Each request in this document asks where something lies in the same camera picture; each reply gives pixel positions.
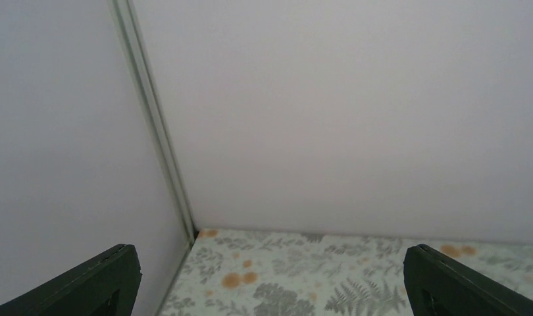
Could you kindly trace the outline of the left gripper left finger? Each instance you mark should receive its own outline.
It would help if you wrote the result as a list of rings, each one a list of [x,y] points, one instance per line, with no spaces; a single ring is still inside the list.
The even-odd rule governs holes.
[[[131,315],[140,283],[135,246],[118,244],[0,305],[0,315]]]

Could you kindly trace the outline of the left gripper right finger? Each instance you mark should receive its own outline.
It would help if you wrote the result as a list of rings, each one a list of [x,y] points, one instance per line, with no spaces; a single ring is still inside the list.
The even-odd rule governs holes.
[[[403,265],[414,315],[533,315],[533,300],[426,244],[408,248]]]

